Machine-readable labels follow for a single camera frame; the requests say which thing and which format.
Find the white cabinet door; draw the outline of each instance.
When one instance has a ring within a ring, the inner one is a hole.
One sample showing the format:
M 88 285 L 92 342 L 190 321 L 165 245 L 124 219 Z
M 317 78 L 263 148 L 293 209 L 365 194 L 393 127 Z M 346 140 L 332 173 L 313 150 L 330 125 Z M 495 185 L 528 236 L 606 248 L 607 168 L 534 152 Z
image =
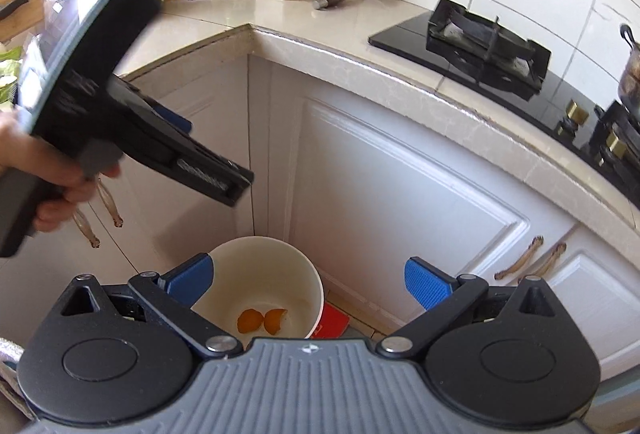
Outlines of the white cabinet door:
M 222 65 L 159 101 L 193 123 L 194 139 L 249 166 L 246 57 Z M 235 208 L 229 208 L 130 158 L 122 161 L 120 178 L 103 182 L 123 226 L 113 225 L 99 199 L 92 201 L 92 207 L 140 271 L 164 273 L 196 253 L 253 234 L 249 193 Z
M 493 280 L 535 235 L 553 244 L 574 224 L 408 118 L 300 72 L 251 63 L 259 70 L 250 80 L 257 232 L 298 247 L 329 289 L 391 327 L 422 312 L 404 288 L 409 257 Z
M 24 346 L 78 274 L 92 273 L 101 284 L 124 284 L 136 274 L 91 208 L 81 205 L 81 210 L 100 247 L 91 247 L 70 221 L 53 233 L 27 238 L 0 267 L 0 337 Z
M 545 275 L 587 338 L 606 380 L 640 363 L 640 272 L 579 227 Z

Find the gas stove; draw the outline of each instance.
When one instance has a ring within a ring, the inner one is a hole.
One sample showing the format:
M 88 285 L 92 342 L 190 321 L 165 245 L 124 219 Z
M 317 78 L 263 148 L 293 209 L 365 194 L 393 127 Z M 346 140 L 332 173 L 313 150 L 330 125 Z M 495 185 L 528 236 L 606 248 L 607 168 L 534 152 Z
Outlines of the gas stove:
M 369 44 L 436 70 L 517 114 L 589 164 L 640 209 L 640 123 L 607 110 L 548 70 L 550 51 L 440 0 L 434 11 L 369 37 Z

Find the white trash bin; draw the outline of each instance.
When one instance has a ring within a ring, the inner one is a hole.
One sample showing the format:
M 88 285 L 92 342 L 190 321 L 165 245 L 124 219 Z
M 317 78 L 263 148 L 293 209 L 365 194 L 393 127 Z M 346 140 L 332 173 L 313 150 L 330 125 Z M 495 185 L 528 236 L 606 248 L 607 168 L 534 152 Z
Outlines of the white trash bin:
M 292 245 L 270 237 L 240 237 L 210 254 L 213 284 L 193 310 L 246 345 L 254 337 L 271 337 L 262 325 L 240 334 L 238 317 L 249 308 L 265 314 L 283 308 L 277 338 L 308 338 L 322 315 L 324 293 L 318 271 Z

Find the gray ribbed surface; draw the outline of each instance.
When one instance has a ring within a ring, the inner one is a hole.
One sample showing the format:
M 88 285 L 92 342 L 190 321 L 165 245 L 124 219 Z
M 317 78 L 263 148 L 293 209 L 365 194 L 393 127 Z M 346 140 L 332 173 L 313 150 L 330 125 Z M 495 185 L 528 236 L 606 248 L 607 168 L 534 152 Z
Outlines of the gray ribbed surface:
M 23 432 L 71 434 L 87 430 L 42 421 Z M 372 354 L 363 340 L 256 340 L 251 350 L 238 358 L 206 363 L 188 392 L 158 414 L 129 425 L 101 428 L 100 432 L 506 433 L 453 413 L 431 395 L 414 366 Z M 573 423 L 536 432 L 586 434 L 589 430 Z

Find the silver bolt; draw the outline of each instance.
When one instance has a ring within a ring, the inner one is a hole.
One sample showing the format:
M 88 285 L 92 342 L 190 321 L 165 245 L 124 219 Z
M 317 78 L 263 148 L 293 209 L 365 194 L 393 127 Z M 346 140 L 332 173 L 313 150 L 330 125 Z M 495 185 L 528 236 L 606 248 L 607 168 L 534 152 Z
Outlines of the silver bolt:
M 380 342 L 380 346 L 387 353 L 405 353 L 414 346 L 414 343 L 409 338 L 386 337 Z
M 213 351 L 214 353 L 227 353 L 236 348 L 238 341 L 234 337 L 218 335 L 217 337 L 209 338 L 205 345 L 209 351 Z

